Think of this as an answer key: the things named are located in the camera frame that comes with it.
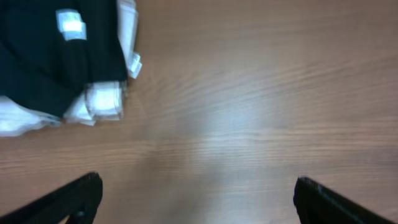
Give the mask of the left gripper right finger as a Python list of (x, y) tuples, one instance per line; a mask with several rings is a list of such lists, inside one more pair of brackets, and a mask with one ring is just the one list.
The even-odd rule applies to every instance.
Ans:
[(297, 179), (293, 202), (301, 224), (394, 224), (308, 177)]

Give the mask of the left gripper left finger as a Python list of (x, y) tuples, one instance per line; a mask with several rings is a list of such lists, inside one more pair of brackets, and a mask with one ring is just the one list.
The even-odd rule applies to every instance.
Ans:
[(87, 173), (53, 192), (1, 217), (1, 224), (92, 224), (103, 197), (103, 181)]

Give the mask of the black t-shirt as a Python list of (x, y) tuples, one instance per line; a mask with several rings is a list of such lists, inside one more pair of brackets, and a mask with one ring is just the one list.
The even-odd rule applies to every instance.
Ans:
[[(66, 40), (58, 13), (76, 12), (85, 39)], [(115, 0), (1, 1), (1, 95), (61, 118), (87, 85), (124, 82)]]

